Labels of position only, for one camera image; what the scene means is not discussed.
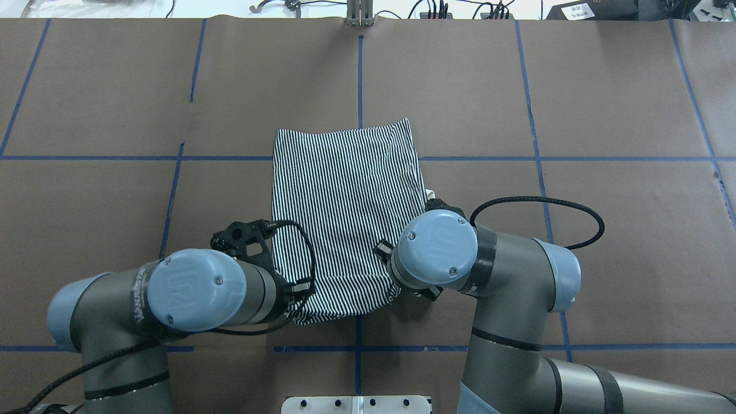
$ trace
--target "black box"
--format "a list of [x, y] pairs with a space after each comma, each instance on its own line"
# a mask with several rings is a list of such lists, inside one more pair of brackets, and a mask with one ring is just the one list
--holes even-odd
[[586, 0], [552, 6], [545, 20], [637, 20], [634, 0]]

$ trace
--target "white surface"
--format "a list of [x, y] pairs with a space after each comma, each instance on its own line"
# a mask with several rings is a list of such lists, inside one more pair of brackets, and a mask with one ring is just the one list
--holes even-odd
[[[150, 0], [153, 1], [153, 7], [149, 15], [137, 15], [136, 17], [152, 17], [162, 18], [171, 8], [171, 0]], [[565, 4], [571, 0], [546, 0], [544, 2], [545, 15], [549, 12], [550, 7], [555, 4]], [[118, 3], [130, 3], [130, 0], [117, 0]], [[260, 0], [177, 0], [176, 7], [172, 13], [174, 18], [207, 18], [215, 15], [232, 15], [242, 18], [292, 18], [293, 12], [290, 12], [283, 6], [283, 0], [274, 0], [263, 8], [262, 13], [254, 14], [250, 12], [250, 6], [258, 5]], [[85, 3], [93, 3], [93, 1], [85, 0]], [[401, 18], [406, 18], [414, 5], [415, 0], [374, 0], [373, 11], [391, 10], [397, 13]], [[478, 7], [477, 4], [466, 3], [459, 0], [449, 0], [449, 12], [453, 14], [453, 18], [470, 18]], [[21, 17], [28, 0], [0, 0], [0, 17]], [[509, 6], [509, 10], [517, 19], [538, 20], [540, 13], [539, 0], [515, 0]], [[481, 12], [487, 12], [488, 6], [481, 8]], [[414, 11], [412, 18], [419, 18], [420, 12], [427, 11], [427, 2], [420, 4]], [[121, 15], [105, 15], [104, 17], [126, 17], [123, 12]], [[347, 6], [342, 4], [309, 4], [302, 7], [302, 18], [318, 18], [328, 16], [345, 17], [347, 14]], [[388, 13], [382, 13], [381, 16], [393, 18]], [[96, 13], [90, 12], [87, 15], [76, 15], [75, 17], [98, 17]]]
[[[409, 406], [404, 406], [404, 399]], [[307, 406], [302, 407], [302, 400]], [[340, 400], [340, 407], [335, 405]], [[431, 414], [432, 405], [422, 396], [333, 396], [333, 397], [291, 397], [281, 406], [281, 414]]]

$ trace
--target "blue joint cap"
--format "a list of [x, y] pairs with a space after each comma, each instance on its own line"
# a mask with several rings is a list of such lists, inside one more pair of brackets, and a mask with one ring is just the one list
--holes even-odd
[[64, 286], [54, 295], [49, 304], [49, 311], [46, 313], [46, 325], [59, 348], [64, 351], [79, 352], [71, 340], [71, 318], [74, 316], [74, 310], [77, 308], [79, 298], [84, 295], [92, 282], [111, 273], [100, 273], [91, 278], [75, 281]]
[[575, 296], [580, 292], [580, 262], [572, 251], [562, 246], [539, 239], [534, 239], [534, 241], [542, 246], [552, 266], [555, 288], [552, 311], [566, 311], [575, 303]]
[[478, 255], [478, 237], [461, 215], [431, 210], [406, 226], [397, 249], [404, 269], [416, 280], [443, 285], [470, 272]]
[[245, 274], [225, 253], [185, 249], [164, 259], [151, 273], [146, 298], [153, 315], [183, 332], [227, 323], [245, 300]]

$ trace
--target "striped garment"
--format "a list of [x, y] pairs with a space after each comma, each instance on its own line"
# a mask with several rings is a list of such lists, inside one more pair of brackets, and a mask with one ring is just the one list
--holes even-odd
[[[300, 223], [317, 256], [316, 293], [294, 322], [390, 304], [400, 290], [372, 249], [381, 239], [395, 244], [426, 201], [408, 120], [323, 134], [279, 130], [273, 165], [274, 220]], [[309, 255], [295, 229], [277, 232], [273, 252], [287, 281], [308, 277]]]

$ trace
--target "black cable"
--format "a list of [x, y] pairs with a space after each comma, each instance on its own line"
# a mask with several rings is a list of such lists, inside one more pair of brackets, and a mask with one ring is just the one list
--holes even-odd
[[475, 13], [473, 13], [473, 18], [471, 18], [470, 20], [475, 20], [475, 17], [478, 15], [478, 12], [481, 10], [481, 7], [486, 6], [486, 5], [488, 5], [488, 6], [491, 7], [491, 12], [493, 11], [493, 4], [489, 3], [488, 1], [486, 1], [484, 3], [481, 3], [481, 5], [478, 6], [477, 9], [475, 9]]
[[414, 3], [414, 6], [411, 8], [411, 12], [409, 12], [409, 17], [407, 18], [411, 18], [411, 15], [414, 14], [414, 11], [417, 9], [417, 6], [419, 6], [419, 3], [421, 3], [422, 1], [424, 0], [417, 0], [417, 2]]
[[312, 4], [312, 3], [331, 3], [331, 4], [345, 4], [344, 1], [332, 1], [332, 0], [313, 0], [313, 1], [300, 1], [300, 4]]
[[395, 15], [397, 18], [401, 19], [401, 17], [398, 14], [392, 12], [391, 10], [381, 10], [380, 12], [376, 13], [375, 15], [380, 15], [381, 13], [390, 13], [392, 15]]
[[166, 17], [165, 18], [169, 18], [169, 16], [174, 12], [174, 6], [176, 6], [176, 5], [177, 5], [177, 0], [171, 0], [171, 9], [166, 14]]
[[590, 239], [578, 243], [576, 245], [570, 245], [565, 246], [565, 248], [570, 250], [575, 250], [579, 248], [584, 248], [585, 246], [590, 246], [591, 244], [598, 241], [598, 239], [603, 236], [604, 231], [606, 230], [606, 224], [603, 222], [603, 219], [601, 216], [596, 213], [592, 208], [583, 206], [582, 204], [573, 203], [572, 201], [567, 200], [560, 200], [558, 198], [550, 198], [550, 197], [540, 197], [538, 195], [521, 195], [516, 197], [503, 197], [503, 198], [496, 198], [494, 200], [486, 201], [485, 203], [479, 205], [474, 212], [470, 215], [470, 219], [468, 220], [472, 226], [475, 226], [475, 218], [478, 216], [478, 214], [481, 213], [481, 211], [485, 210], [486, 208], [493, 206], [495, 204], [501, 204], [501, 203], [520, 203], [525, 201], [532, 201], [536, 203], [550, 203], [550, 204], [557, 204], [558, 206], [565, 206], [574, 208], [575, 210], [580, 210], [585, 213], [588, 213], [595, 221], [598, 223], [598, 232], [595, 234], [595, 236], [591, 237]]
[[685, 10], [687, 10], [687, 0], [682, 3], [682, 17], [680, 20], [685, 20]]
[[317, 258], [316, 254], [314, 252], [314, 245], [312, 245], [311, 240], [309, 239], [309, 236], [307, 236], [307, 232], [304, 231], [304, 228], [302, 228], [299, 223], [293, 221], [293, 220], [275, 220], [275, 223], [277, 223], [276, 228], [282, 228], [284, 226], [290, 225], [293, 227], [296, 227], [299, 233], [302, 235], [302, 238], [304, 239], [304, 244], [307, 246], [307, 250], [309, 251], [309, 290], [312, 291], [312, 293], [306, 295], [302, 299], [302, 303], [299, 305], [297, 310], [293, 311], [289, 314], [284, 320], [277, 323], [276, 325], [270, 326], [269, 328], [261, 329], [259, 331], [233, 331], [231, 329], [210, 329], [207, 332], [213, 332], [215, 334], [226, 334], [226, 335], [235, 335], [235, 336], [241, 336], [241, 337], [254, 337], [257, 335], [263, 335], [263, 334], [270, 334], [273, 331], [277, 331], [278, 329], [283, 328], [284, 326], [288, 325], [289, 322], [292, 322], [304, 309], [304, 306], [306, 306], [307, 301], [314, 293], [314, 288], [316, 286], [316, 273], [317, 273]]
[[111, 354], [105, 355], [104, 357], [97, 359], [95, 361], [89, 362], [88, 364], [84, 364], [81, 367], [75, 369], [74, 371], [68, 372], [64, 375], [62, 375], [60, 378], [58, 378], [56, 381], [52, 382], [51, 384], [47, 385], [46, 388], [44, 388], [41, 392], [38, 393], [33, 399], [26, 404], [24, 408], [18, 408], [17, 410], [8, 411], [4, 414], [29, 414], [31, 410], [33, 410], [37, 405], [43, 401], [44, 398], [46, 398], [47, 395], [49, 395], [53, 390], [55, 390], [57, 387], [59, 387], [61, 384], [67, 382], [70, 379], [73, 379], [75, 376], [79, 376], [82, 373], [85, 373], [89, 371], [90, 369], [97, 368], [102, 364], [105, 364], [106, 362], [110, 362], [113, 359], [118, 359], [120, 357], [125, 357], [126, 355], [134, 354], [136, 352], [145, 351], [147, 349], [155, 348], [156, 346], [159, 346], [160, 342], [157, 340], [150, 340], [146, 342], [139, 343], [134, 346], [129, 346], [128, 348], [119, 349]]
[[79, 412], [79, 410], [81, 410], [82, 407], [84, 407], [84, 406], [85, 406], [85, 404], [84, 403], [81, 403], [80, 405], [77, 406], [77, 408], [73, 409], [69, 414], [75, 414], [75, 413]]

